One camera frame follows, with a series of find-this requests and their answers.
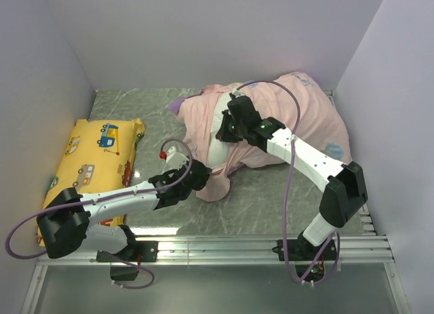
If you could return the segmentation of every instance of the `pink fabric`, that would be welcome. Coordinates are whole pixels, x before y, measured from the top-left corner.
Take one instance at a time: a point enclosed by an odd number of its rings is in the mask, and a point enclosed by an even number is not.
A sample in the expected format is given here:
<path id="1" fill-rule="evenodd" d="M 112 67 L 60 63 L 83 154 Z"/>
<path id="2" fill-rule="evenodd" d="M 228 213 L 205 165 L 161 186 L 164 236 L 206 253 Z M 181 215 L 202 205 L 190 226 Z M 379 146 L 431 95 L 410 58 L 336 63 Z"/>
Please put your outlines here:
<path id="1" fill-rule="evenodd" d="M 297 97 L 301 120 L 296 135 L 326 155 L 345 163 L 351 161 L 347 129 L 328 97 L 305 73 L 290 73 L 276 80 Z M 225 92 L 231 92 L 238 83 L 228 86 L 211 85 L 199 96 L 186 99 L 176 118 L 186 126 L 184 141 L 193 157 L 207 164 L 210 149 L 210 131 L 214 108 Z M 262 118 L 274 117 L 292 129 L 296 121 L 296 107 L 291 96 L 275 85 L 259 83 L 241 90 L 252 99 Z M 246 141 L 231 144 L 226 163 L 215 168 L 206 187 L 196 195 L 206 201 L 222 199 L 229 191 L 227 177 L 231 168 L 244 163 L 250 168 L 282 163 L 283 161 L 249 146 Z"/>

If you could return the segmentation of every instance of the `metal frame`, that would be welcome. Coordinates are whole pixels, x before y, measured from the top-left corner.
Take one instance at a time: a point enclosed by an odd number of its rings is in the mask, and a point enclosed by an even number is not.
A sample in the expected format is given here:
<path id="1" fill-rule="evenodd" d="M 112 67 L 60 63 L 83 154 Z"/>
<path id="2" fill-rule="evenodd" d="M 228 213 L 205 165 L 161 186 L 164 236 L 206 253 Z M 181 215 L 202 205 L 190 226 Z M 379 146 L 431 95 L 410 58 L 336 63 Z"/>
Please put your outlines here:
<path id="1" fill-rule="evenodd" d="M 139 241 L 158 241 L 157 262 L 146 263 L 147 267 L 158 265 L 283 265 L 271 249 L 281 236 L 148 236 Z M 49 266 L 110 266 L 122 263 L 96 262 L 96 251 L 80 251 L 59 259 L 46 255 L 37 259 L 31 287 L 24 302 L 22 314 L 34 313 L 41 292 L 45 273 Z M 399 282 L 395 260 L 385 236 L 341 237 L 340 262 L 343 264 L 384 263 L 393 297 L 399 313 L 411 313 Z M 308 264 L 298 261 L 297 264 Z"/>

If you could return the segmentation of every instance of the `white wall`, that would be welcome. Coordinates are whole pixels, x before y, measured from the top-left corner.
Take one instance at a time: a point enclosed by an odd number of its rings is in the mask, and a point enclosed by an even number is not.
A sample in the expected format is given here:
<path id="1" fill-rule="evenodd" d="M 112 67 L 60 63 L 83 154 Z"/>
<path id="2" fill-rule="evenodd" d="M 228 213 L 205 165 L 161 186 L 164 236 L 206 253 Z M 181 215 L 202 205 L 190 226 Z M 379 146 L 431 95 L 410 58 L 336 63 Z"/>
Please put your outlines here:
<path id="1" fill-rule="evenodd" d="M 47 0 L 96 88 L 304 70 L 336 88 L 382 0 Z"/>
<path id="2" fill-rule="evenodd" d="M 0 240 L 41 209 L 44 191 L 75 120 L 87 117 L 94 91 L 44 0 L 0 0 Z M 36 223 L 23 227 L 14 249 L 35 251 Z M 2 313 L 18 313 L 32 260 L 0 249 Z"/>
<path id="3" fill-rule="evenodd" d="M 434 0 L 384 0 L 337 89 L 413 313 L 432 313 Z"/>

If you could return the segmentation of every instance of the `gray marble surface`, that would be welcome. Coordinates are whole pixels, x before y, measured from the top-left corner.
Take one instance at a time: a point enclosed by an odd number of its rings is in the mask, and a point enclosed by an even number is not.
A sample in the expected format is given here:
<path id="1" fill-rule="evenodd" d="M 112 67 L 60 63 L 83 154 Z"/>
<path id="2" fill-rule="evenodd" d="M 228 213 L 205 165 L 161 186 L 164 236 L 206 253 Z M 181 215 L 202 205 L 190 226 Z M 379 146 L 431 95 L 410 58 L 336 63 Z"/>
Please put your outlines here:
<path id="1" fill-rule="evenodd" d="M 134 162 L 132 184 L 167 170 L 158 158 L 161 143 L 184 138 L 185 127 L 166 106 L 196 89 L 100 90 L 91 120 L 141 118 L 146 126 Z M 126 223 L 137 235 L 265 235 L 281 232 L 281 209 L 288 165 L 253 170 L 241 168 L 230 176 L 231 190 L 222 200 L 205 202 L 195 196 L 178 205 L 156 211 L 134 212 Z M 300 172 L 295 172 L 289 196 L 288 233 L 299 234 L 318 213 L 321 192 Z M 342 234 L 363 233 L 355 216 Z"/>

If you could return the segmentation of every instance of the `yellow pillow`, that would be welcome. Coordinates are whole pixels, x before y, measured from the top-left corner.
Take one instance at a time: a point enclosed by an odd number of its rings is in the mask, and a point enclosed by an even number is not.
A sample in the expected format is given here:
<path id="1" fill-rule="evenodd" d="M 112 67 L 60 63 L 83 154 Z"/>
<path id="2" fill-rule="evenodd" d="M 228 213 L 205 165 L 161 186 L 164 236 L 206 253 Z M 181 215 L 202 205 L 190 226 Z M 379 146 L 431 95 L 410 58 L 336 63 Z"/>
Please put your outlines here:
<path id="1" fill-rule="evenodd" d="M 43 208 L 63 189 L 69 187 L 75 187 L 78 193 L 100 193 L 128 187 L 132 178 L 136 146 L 144 131 L 144 124 L 140 119 L 78 120 Z M 119 216 L 100 224 L 113 227 L 122 223 L 123 216 Z"/>

